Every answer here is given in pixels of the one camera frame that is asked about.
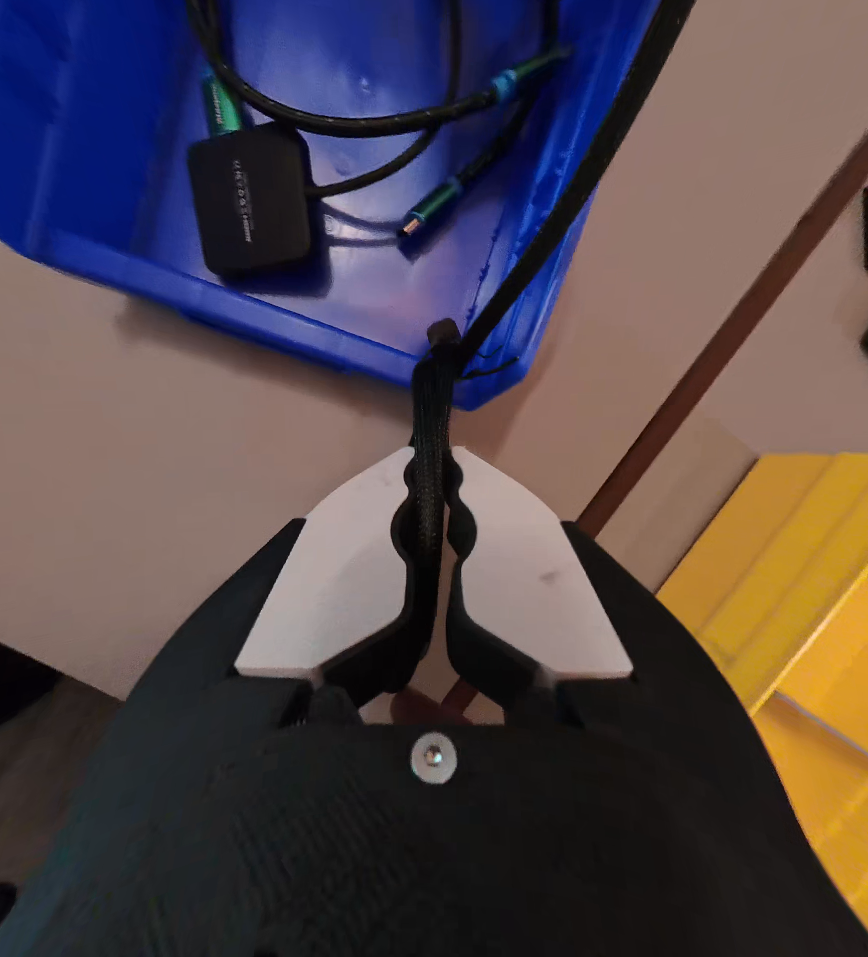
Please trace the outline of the neighbouring grey desk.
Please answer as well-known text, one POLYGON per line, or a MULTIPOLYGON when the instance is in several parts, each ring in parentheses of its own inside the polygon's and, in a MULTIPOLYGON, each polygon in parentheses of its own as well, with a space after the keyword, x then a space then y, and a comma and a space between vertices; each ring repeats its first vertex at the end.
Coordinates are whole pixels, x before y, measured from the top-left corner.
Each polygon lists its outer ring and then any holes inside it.
POLYGON ((583 285, 572 358, 591 384, 581 472, 587 528, 651 591, 767 453, 868 452, 861 198, 868 129, 796 189, 804 133, 703 119, 661 135, 644 169, 673 199, 646 253, 623 240, 604 289, 583 285))

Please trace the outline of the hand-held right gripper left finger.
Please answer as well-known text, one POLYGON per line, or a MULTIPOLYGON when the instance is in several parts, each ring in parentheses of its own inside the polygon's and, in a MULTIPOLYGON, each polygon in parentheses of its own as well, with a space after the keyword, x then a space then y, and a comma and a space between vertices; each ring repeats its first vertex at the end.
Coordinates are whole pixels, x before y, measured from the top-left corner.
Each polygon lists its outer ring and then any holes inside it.
POLYGON ((302 520, 236 658, 239 676, 330 685, 354 704, 414 676, 436 618, 436 568, 417 556, 414 459, 397 450, 302 520))

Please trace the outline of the yellow storage bin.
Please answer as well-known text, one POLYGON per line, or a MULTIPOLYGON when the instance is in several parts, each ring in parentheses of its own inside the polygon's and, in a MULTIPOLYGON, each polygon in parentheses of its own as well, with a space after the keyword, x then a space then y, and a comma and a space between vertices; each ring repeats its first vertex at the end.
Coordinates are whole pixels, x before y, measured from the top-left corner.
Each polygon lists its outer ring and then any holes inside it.
POLYGON ((868 929, 868 454, 764 456, 659 588, 868 929))

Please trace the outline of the black square adapter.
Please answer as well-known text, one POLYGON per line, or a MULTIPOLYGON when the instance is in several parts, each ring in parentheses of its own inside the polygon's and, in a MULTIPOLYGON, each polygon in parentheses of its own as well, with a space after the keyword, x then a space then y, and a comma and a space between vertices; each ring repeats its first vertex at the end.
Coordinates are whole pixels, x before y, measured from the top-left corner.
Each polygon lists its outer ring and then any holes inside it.
POLYGON ((273 122, 246 127, 194 143, 187 166, 211 273, 240 280, 308 259, 309 154, 298 134, 273 122))

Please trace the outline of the blue storage bin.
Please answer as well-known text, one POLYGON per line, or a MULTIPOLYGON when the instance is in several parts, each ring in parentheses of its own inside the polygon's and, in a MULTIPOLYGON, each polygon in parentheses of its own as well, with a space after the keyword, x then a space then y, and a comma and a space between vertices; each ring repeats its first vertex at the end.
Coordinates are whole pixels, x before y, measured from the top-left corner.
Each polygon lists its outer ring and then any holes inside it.
MULTIPOLYGON (((301 111, 371 118, 448 88, 445 2, 220 2, 239 75, 301 111)), ((442 128, 379 184, 315 206, 295 270, 228 283, 204 263, 188 148, 207 138, 206 70, 186 2, 0 1, 0 240, 26 257, 152 300, 236 339, 409 385, 428 327, 463 331, 563 195, 659 2, 559 2, 569 60, 511 152, 414 248, 395 229, 499 131, 510 106, 442 128)), ((482 347, 456 406, 523 380, 586 209, 482 347)))

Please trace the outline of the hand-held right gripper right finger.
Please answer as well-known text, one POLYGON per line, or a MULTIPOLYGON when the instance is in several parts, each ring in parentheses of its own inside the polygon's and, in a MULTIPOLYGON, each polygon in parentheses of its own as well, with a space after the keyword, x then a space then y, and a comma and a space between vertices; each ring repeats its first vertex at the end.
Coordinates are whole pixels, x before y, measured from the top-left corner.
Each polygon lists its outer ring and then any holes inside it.
POLYGON ((459 678, 500 707, 532 688, 625 679, 633 664, 562 522, 464 447, 445 474, 456 555, 445 621, 459 678))

